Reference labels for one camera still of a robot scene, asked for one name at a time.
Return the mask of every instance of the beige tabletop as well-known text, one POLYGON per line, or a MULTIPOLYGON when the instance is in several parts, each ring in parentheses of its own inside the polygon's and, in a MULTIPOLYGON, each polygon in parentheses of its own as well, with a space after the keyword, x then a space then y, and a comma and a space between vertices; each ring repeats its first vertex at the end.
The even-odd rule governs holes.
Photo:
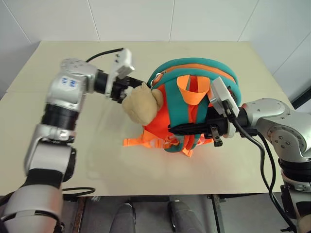
MULTIPOLYGON (((223 62, 236 72, 242 102, 275 98, 290 105, 262 60, 245 42, 41 42, 0 101, 0 195, 24 182, 23 158, 61 60, 87 59, 120 47, 132 51, 136 70, 131 76, 137 79, 147 81, 170 59, 204 57, 223 62)), ((92 63, 109 72, 113 59, 107 55, 92 63)), ((259 150, 238 134, 224 139, 220 148, 213 144, 196 147, 191 158, 163 149, 125 148, 123 139, 139 136, 142 128, 130 121, 120 104, 97 93, 87 96, 76 131, 75 173, 64 187, 92 186, 100 196, 267 192, 259 171, 259 150)), ((275 191, 281 184, 277 172, 275 191)))

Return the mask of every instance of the floor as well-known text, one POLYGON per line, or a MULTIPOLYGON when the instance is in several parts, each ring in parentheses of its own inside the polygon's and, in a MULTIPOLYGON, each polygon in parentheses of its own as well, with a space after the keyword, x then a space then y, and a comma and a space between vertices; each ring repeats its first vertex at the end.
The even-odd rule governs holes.
MULTIPOLYGON (((170 196, 171 200, 184 201, 197 215, 207 233, 216 233, 211 200, 205 195, 170 196)), ((101 197, 99 202, 88 200, 80 233, 109 232, 113 216, 128 197, 101 197)), ((166 202, 134 202, 137 213, 137 233, 172 232, 166 202)), ((66 202, 63 221, 66 233, 71 233, 76 203, 66 202)), ((285 221, 270 202, 267 194, 231 198, 221 203, 226 233, 279 233, 286 228, 285 221)))

